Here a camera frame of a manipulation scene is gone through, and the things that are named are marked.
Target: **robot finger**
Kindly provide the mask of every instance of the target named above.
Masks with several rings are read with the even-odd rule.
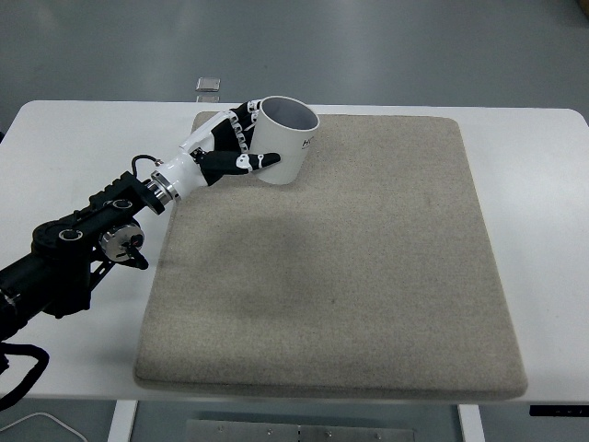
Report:
[[[201,167],[203,175],[245,175],[252,170],[266,168],[280,161],[280,155],[270,153],[264,155],[239,154],[237,152],[213,151],[201,152],[194,157]]]

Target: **white cable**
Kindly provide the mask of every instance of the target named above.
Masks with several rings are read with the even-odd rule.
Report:
[[[72,428],[71,426],[68,426],[66,424],[64,424],[62,421],[60,421],[59,419],[57,419],[55,416],[52,416],[48,413],[33,413],[33,414],[29,414],[28,416],[22,417],[20,419],[18,419],[17,421],[13,422],[10,425],[7,425],[3,428],[0,428],[0,433],[2,433],[3,431],[6,431],[8,428],[15,426],[17,424],[20,424],[23,421],[26,421],[27,419],[31,418],[31,417],[35,417],[35,416],[45,416],[45,417],[49,417],[50,419],[52,419],[54,422],[56,422],[57,424],[61,425],[63,428],[65,428],[66,430],[70,431],[71,433],[74,433],[76,436],[78,436],[80,439],[82,439],[84,442],[88,442],[88,439],[86,439],[84,436],[82,436],[80,433],[78,433],[77,431],[74,430],[74,428]]]

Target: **robotic hand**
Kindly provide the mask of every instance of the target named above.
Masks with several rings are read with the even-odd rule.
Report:
[[[103,191],[89,197],[89,206],[33,232],[31,253],[0,270],[0,374],[6,355],[30,355],[38,364],[13,391],[0,399],[0,411],[30,390],[49,363],[33,345],[4,343],[44,311],[59,319],[90,308],[92,290],[115,264],[148,267],[141,255],[144,232],[133,216],[144,207],[157,215],[170,201],[186,198],[198,187],[211,186],[224,175],[242,175],[280,161],[274,153],[248,154],[260,101],[219,112],[180,145],[167,163],[141,155]],[[151,180],[137,179],[136,161],[156,163]],[[97,264],[96,270],[91,265]]]
[[[151,188],[162,203],[181,200],[223,175],[246,174],[280,161],[278,154],[248,154],[259,108],[260,100],[254,100],[217,113],[180,145],[177,157],[158,165]]]

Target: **white table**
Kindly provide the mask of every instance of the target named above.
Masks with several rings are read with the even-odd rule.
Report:
[[[0,145],[0,268],[29,251],[35,226],[87,205],[141,153],[171,159],[200,111],[227,104],[34,101]],[[589,128],[572,110],[315,106],[319,113],[432,115],[458,121],[529,378],[518,401],[589,402]],[[152,171],[140,162],[140,177]],[[133,362],[167,228],[137,216],[147,271],[116,267],[92,308],[45,314],[9,340],[34,343],[51,362],[30,397],[171,399],[143,390]],[[0,392],[32,364],[13,357]]]

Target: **white robotic hand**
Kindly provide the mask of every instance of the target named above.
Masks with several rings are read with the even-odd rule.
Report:
[[[248,154],[260,100],[214,115],[180,145],[180,153],[159,164],[148,187],[163,204],[212,186],[224,175],[242,175],[280,161],[280,155]]]

